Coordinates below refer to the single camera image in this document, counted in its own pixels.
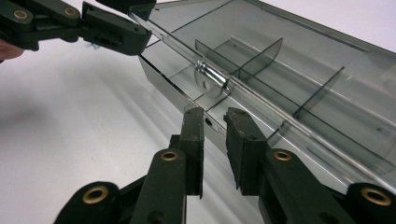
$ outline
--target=transparent plastic box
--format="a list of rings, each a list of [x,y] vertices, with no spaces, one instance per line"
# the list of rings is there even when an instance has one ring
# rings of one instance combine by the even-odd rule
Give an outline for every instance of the transparent plastic box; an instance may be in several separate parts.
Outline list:
[[[245,109],[270,147],[296,153],[325,185],[396,192],[396,55],[254,0],[132,7],[159,41],[139,56],[180,111],[205,110],[226,152],[228,107]]]

